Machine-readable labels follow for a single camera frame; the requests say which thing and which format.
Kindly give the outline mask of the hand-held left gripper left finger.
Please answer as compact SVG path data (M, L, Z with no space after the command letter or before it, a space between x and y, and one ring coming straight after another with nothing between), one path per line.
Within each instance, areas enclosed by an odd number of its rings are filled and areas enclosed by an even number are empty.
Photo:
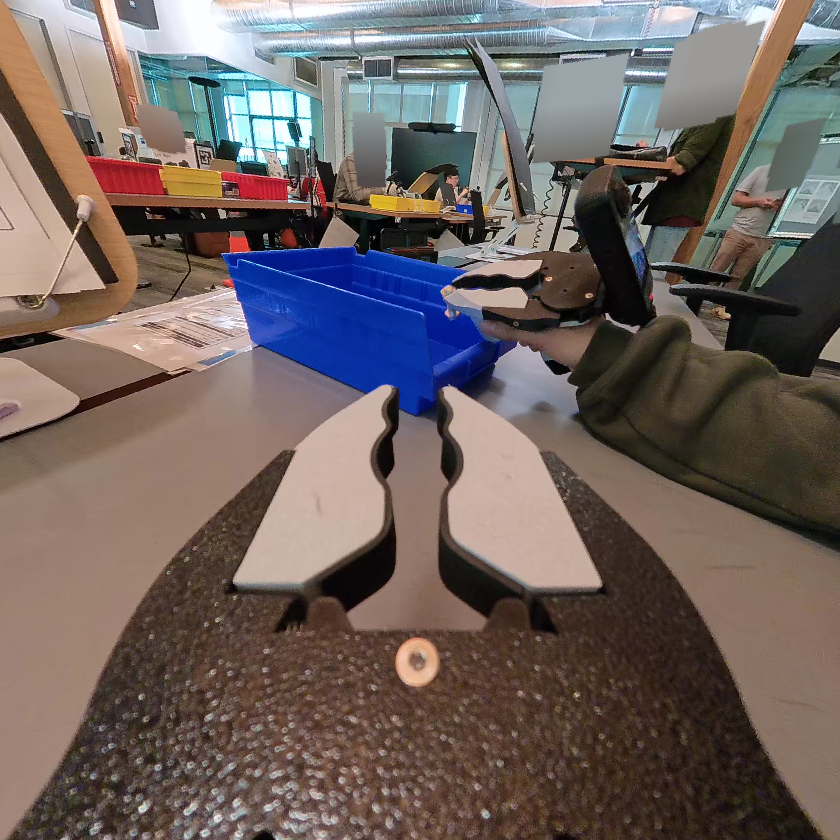
M378 592L396 567L387 478L400 394L381 385L316 427L296 447L233 577L238 592L349 611Z

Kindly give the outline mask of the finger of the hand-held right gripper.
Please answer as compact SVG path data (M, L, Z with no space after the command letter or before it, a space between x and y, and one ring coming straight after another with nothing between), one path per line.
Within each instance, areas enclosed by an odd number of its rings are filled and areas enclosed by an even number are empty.
M501 320L509 324L519 322L532 302L526 291L519 287L491 290L446 286L443 288L443 300L449 321L469 319L477 328L486 320Z
M539 288L543 282L543 261L507 259L483 262L451 282L451 287L457 290L520 288L528 292Z

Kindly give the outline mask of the blue plastic bin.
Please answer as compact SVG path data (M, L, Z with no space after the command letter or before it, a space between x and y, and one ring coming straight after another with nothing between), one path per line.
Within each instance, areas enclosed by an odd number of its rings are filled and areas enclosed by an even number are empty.
M354 247L228 253L252 342L361 392L398 389L419 415L438 390L493 371L512 342L450 320L440 291L461 270Z

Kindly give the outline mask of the person's right forearm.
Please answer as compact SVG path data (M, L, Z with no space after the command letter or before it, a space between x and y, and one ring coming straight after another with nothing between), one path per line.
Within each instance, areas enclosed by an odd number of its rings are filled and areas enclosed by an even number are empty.
M581 420L629 458L762 518L839 533L838 381L691 341L659 317L606 322L570 374Z

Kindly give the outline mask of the standing desk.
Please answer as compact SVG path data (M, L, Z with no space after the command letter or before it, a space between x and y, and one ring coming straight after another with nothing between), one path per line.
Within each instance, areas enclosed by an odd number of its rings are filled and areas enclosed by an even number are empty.
M570 212L570 215L566 213L571 194L573 190L578 189L579 184L588 174L603 165L611 165L617 168L620 176L629 185L662 181L670 173L666 156L666 148L662 148L661 154L658 154L656 148L628 146L618 152L609 153L606 157L553 161L550 183L562 186L563 192L550 241L550 250L555 249L564 219L572 218L574 215L573 212Z

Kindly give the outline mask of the grey desk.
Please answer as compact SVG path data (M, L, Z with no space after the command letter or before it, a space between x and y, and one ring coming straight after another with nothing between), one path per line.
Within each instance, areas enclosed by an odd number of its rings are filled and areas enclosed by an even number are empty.
M74 340L7 358L82 403L2 441L2 838L56 770L171 557L360 396L264 349L179 376ZM838 541L698 494L595 440L574 417L574 388L528 350L504 355L469 394L557 454L667 563L778 771L838 838Z

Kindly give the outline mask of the person's right hand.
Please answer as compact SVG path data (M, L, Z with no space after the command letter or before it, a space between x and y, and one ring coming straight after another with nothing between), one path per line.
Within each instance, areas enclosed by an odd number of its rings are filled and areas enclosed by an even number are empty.
M514 328L504 322L483 320L479 330L488 339L516 342L532 352L544 354L572 371L581 361L595 333L603 323L603 318L594 318L574 327L557 327L531 332Z

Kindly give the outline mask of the wooden document stand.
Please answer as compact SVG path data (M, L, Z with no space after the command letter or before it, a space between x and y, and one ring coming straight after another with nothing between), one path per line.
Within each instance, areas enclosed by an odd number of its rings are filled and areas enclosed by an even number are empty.
M530 163L522 137L517 129L506 130L502 135L507 185L511 198L511 221L492 239L480 247L481 257L493 257L507 247L520 228L534 225L539 220L536 213Z
M131 299L131 246L5 3L2 340L97 322Z

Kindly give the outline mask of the yellow plastic bin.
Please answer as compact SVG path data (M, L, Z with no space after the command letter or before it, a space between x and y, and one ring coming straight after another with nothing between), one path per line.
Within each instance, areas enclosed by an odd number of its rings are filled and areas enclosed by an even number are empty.
M224 196L219 172L167 164L159 170L168 196L221 198Z
M442 204L434 200L418 198L408 195L372 194L369 205L373 209L390 211L398 215L409 213L438 214Z

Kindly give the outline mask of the large dark screen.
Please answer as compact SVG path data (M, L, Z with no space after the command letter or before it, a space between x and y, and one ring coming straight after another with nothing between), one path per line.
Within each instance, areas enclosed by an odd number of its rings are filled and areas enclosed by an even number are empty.
M407 189L424 172L452 164L458 169L459 184L468 186L476 138L474 132L433 133L394 127L391 172Z

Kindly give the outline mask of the black office chair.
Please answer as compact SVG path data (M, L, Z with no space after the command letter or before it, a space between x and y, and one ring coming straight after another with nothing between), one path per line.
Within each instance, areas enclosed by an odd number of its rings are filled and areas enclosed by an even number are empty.
M730 314L727 351L758 354L778 371L807 377L839 328L839 224L827 223L762 286L763 293L725 288L718 271L676 263L652 270L684 278L669 289L700 312L703 301Z

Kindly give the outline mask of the plastic bag with printed label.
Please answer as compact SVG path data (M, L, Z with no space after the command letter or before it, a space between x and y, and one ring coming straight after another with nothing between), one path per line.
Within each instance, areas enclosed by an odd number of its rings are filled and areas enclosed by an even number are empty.
M254 347L235 290L228 287L54 335L116 350L170 374L202 371Z

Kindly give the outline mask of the black floor lamp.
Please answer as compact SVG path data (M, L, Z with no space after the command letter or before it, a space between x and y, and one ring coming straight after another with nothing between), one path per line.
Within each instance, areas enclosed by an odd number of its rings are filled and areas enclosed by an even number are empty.
M219 141L223 138L219 132L219 116L224 116L224 114L220 113L218 108L224 104L220 92L221 83L216 79L200 76L190 76L188 80L192 85L203 90L213 150L216 153Z

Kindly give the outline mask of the wooden post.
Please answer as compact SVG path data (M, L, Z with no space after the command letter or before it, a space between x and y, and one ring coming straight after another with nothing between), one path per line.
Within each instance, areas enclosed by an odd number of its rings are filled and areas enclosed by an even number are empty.
M721 163L706 217L700 226L689 229L672 258L673 262L691 262L812 6L813 1L780 1L777 4L745 80L728 150Z
M124 124L127 127L138 128L140 126L140 95L135 85L117 5L114 1L92 1L92 4L119 98Z

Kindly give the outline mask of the silver ventilation duct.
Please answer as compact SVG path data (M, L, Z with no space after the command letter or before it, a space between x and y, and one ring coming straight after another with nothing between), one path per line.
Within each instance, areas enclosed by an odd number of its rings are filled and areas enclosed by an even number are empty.
M249 35L260 57L448 55L567 44L646 46L673 39L665 2L211 2L222 29Z

